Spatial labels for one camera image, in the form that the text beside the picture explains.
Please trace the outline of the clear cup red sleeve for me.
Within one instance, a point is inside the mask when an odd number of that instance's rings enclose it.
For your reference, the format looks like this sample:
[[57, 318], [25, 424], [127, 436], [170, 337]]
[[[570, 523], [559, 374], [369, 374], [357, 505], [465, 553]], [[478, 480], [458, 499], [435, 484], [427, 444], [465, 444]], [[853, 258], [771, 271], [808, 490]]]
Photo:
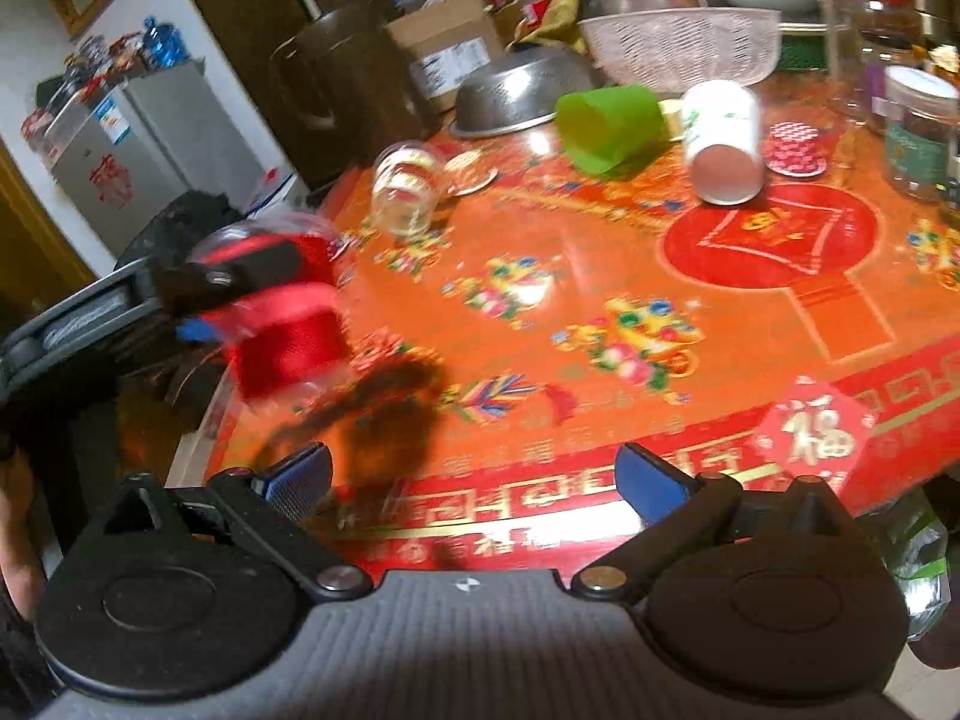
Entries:
[[190, 254], [205, 265], [249, 257], [257, 277], [267, 277], [288, 247], [298, 266], [285, 283], [202, 316], [224, 346], [239, 398], [257, 410], [324, 397], [352, 378], [342, 299], [352, 276], [347, 243], [322, 216], [286, 210], [222, 227]]

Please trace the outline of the clear glass cup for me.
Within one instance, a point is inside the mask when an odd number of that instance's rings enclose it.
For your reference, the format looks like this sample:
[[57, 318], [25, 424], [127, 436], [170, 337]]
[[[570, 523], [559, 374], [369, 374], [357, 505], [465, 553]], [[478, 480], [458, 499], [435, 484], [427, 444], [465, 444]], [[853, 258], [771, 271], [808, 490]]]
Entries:
[[427, 231], [446, 190], [445, 165], [443, 154], [425, 142], [398, 142], [384, 149], [371, 179], [374, 226], [396, 238]]

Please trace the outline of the white paper cup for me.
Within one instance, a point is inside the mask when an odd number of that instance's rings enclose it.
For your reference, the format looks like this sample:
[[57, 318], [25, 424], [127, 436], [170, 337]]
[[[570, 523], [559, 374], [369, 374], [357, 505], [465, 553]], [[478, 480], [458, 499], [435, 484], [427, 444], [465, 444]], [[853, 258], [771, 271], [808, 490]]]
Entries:
[[718, 206], [754, 199], [766, 171], [757, 95], [737, 82], [711, 80], [689, 89], [680, 107], [683, 164], [693, 192]]

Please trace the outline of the green plastic cup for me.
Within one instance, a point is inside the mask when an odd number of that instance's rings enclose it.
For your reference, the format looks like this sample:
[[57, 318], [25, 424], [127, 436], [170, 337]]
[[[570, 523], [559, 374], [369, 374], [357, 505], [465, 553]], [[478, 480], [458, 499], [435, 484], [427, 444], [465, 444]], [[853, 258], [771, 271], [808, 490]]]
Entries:
[[563, 153], [588, 176], [641, 169], [669, 143], [658, 95], [640, 85], [565, 94], [555, 125]]

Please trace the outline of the silver refrigerator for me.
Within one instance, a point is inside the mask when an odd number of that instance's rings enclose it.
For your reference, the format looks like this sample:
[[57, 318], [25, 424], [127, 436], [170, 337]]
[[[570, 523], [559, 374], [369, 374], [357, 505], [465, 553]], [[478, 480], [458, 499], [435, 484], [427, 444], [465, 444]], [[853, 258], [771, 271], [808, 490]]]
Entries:
[[263, 169], [197, 60], [65, 103], [47, 127], [50, 174], [112, 255], [189, 190], [238, 210]]

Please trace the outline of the blue water bottle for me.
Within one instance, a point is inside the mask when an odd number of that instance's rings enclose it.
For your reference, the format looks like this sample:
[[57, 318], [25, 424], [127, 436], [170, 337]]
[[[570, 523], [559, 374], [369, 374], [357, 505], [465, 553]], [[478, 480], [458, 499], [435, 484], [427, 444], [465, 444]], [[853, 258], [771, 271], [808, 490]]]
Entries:
[[143, 20], [142, 55], [149, 70], [177, 67], [192, 59], [178, 28], [155, 16]]

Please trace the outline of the red floral tablecloth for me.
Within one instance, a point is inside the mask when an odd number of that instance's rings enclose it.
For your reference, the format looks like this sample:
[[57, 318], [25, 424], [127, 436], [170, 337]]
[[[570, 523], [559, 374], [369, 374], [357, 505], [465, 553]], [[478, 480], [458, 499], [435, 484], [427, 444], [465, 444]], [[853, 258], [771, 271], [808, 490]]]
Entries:
[[359, 376], [329, 405], [212, 408], [208, 465], [334, 456], [320, 538], [359, 564], [576, 571], [635, 533], [613, 457], [835, 483], [862, 514], [958, 458], [958, 238], [882, 176], [818, 73], [761, 83], [766, 122], [822, 132], [827, 169], [754, 203], [695, 197], [678, 148], [581, 176], [540, 127], [480, 145], [494, 181], [418, 241], [371, 221], [353, 169], [322, 210], [347, 236]]

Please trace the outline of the dark wooden chair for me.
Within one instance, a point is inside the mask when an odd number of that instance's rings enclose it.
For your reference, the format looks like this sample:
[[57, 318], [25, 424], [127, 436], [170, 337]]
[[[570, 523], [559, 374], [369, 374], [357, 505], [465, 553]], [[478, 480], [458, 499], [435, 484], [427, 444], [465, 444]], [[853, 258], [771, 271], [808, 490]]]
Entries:
[[397, 142], [424, 142], [441, 119], [421, 91], [410, 55], [384, 16], [363, 4], [337, 8], [281, 43], [272, 82], [302, 128], [299, 177], [319, 188], [352, 166], [369, 166]]

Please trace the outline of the cardboard box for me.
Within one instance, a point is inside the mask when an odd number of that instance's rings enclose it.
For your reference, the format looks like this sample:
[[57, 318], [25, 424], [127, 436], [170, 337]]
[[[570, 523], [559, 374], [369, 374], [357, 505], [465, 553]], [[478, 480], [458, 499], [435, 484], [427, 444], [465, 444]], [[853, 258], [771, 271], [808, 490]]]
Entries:
[[483, 0], [438, 0], [391, 21], [389, 31], [439, 114], [455, 106], [467, 76], [505, 55]]

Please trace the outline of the red patterned lid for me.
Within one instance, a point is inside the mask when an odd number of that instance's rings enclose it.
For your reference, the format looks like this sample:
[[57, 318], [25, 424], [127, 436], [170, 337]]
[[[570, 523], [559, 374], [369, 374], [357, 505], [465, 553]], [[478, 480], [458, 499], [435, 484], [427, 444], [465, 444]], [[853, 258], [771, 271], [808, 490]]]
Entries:
[[781, 121], [771, 125], [763, 144], [770, 171], [793, 179], [810, 179], [827, 171], [820, 130], [811, 124]]

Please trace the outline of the steel bowl upside down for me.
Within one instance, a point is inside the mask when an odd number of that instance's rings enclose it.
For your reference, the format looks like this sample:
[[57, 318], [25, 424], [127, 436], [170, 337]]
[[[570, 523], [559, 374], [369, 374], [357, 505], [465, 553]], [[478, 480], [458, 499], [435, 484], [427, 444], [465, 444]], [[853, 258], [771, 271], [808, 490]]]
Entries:
[[449, 132], [466, 140], [523, 132], [553, 121], [562, 96], [608, 85], [600, 68], [569, 47], [511, 52], [460, 83]]

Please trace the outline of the white plastic colander basket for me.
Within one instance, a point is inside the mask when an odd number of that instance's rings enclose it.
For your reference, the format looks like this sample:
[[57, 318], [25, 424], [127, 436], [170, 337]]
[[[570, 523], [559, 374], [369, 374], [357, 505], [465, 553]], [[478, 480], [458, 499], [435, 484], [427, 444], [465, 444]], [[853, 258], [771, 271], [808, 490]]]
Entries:
[[754, 86], [775, 71], [781, 54], [779, 13], [763, 8], [632, 11], [587, 18], [579, 29], [613, 83], [661, 96], [711, 80]]

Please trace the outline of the glass jar white lid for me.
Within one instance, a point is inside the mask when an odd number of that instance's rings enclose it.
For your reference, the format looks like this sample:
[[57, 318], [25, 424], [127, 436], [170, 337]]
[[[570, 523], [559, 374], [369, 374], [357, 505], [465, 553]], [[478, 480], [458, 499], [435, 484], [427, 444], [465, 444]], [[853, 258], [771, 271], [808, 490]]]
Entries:
[[958, 89], [919, 68], [890, 65], [885, 99], [885, 179], [913, 200], [935, 203], [957, 151]]

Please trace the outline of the jar with red lid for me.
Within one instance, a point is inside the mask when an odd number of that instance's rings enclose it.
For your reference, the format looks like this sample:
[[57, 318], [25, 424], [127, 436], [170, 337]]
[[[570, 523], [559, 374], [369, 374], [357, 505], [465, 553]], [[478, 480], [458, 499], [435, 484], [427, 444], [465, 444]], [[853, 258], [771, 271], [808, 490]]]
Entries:
[[867, 127], [880, 133], [889, 110], [885, 70], [921, 65], [919, 21], [911, 0], [864, 0], [856, 26], [864, 115]]

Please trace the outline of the tall clear glass jar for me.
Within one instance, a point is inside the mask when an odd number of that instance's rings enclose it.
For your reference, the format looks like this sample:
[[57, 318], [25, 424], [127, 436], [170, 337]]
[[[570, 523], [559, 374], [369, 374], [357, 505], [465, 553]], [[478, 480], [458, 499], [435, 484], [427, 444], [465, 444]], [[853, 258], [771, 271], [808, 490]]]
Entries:
[[820, 0], [825, 23], [828, 104], [848, 119], [864, 119], [859, 21], [867, 0]]

